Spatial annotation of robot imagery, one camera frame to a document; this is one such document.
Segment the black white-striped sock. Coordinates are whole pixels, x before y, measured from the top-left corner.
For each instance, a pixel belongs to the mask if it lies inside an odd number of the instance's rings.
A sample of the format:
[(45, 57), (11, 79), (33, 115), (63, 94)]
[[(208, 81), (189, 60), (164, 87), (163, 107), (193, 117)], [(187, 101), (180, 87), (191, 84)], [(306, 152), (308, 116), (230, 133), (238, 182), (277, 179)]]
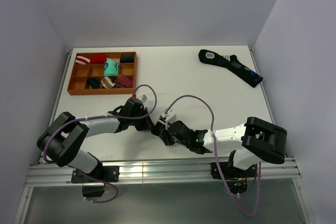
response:
[(152, 126), (151, 133), (155, 136), (158, 136), (163, 141), (165, 146), (168, 146), (169, 139), (167, 138), (166, 129), (165, 129), (164, 124), (157, 121), (157, 123), (154, 126)]

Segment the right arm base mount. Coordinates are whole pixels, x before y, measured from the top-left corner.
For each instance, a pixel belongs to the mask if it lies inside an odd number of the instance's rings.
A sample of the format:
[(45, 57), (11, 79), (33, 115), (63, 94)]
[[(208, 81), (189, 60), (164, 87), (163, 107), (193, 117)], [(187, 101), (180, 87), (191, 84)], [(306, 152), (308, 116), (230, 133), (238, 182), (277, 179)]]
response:
[(219, 162), (220, 168), (215, 162), (211, 163), (212, 179), (221, 179), (219, 170), (222, 171), (226, 180), (239, 180), (243, 178), (257, 178), (257, 165), (252, 165), (247, 170), (241, 170), (229, 165), (229, 162)]

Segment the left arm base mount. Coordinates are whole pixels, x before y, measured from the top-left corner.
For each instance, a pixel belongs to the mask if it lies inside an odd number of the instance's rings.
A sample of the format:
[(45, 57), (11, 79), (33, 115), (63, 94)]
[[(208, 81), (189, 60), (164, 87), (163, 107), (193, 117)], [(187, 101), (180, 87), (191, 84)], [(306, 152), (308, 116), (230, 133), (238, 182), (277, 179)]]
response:
[[(86, 174), (78, 169), (72, 172), (71, 183), (82, 184), (82, 195), (85, 200), (96, 204), (110, 202), (117, 198), (119, 190), (113, 183), (119, 180), (119, 166), (99, 166)], [(109, 199), (100, 199), (108, 189), (114, 190)]]

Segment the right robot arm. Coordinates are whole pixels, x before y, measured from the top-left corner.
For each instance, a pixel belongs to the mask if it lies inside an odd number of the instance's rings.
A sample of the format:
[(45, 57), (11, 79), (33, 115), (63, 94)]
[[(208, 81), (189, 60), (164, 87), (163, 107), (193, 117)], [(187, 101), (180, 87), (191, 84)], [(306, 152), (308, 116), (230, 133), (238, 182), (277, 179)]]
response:
[(191, 130), (182, 121), (169, 123), (168, 136), (175, 143), (196, 154), (230, 152), (228, 173), (240, 176), (259, 162), (285, 162), (287, 131), (257, 117), (248, 117), (246, 123), (222, 130)]

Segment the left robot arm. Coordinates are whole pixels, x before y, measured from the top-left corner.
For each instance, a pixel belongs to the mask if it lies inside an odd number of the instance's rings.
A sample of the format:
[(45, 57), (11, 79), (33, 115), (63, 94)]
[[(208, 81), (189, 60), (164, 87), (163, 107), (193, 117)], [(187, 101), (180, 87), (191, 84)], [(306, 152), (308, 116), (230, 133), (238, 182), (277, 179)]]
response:
[(93, 155), (82, 151), (81, 145), (88, 137), (119, 133), (130, 126), (137, 131), (151, 130), (153, 123), (144, 106), (147, 97), (135, 94), (125, 105), (109, 111), (103, 116), (78, 119), (69, 112), (61, 113), (40, 136), (37, 147), (59, 167), (69, 166), (83, 172), (91, 182), (102, 176), (102, 164)]

